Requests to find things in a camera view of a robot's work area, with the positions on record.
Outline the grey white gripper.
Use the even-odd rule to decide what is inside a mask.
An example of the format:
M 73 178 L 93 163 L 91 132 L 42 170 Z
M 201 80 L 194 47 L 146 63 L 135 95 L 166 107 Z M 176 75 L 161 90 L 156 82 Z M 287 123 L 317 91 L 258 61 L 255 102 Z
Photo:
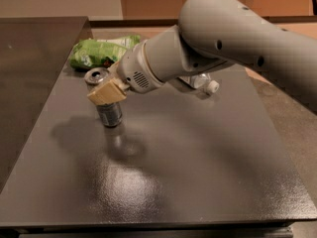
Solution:
M 125 100 L 129 88 L 137 93 L 148 93 L 163 86 L 148 63 L 146 41 L 126 51 L 120 61 L 110 67 L 88 71 L 86 82 L 87 98 L 96 106 Z

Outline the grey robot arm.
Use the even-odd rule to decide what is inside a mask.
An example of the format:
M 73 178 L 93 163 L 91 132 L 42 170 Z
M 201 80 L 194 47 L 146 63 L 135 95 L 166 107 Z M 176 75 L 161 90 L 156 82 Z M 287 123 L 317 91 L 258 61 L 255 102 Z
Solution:
M 187 0 L 176 25 L 135 45 L 88 99 L 96 105 L 147 93 L 180 76 L 245 66 L 317 111 L 317 40 L 268 22 L 238 0 Z

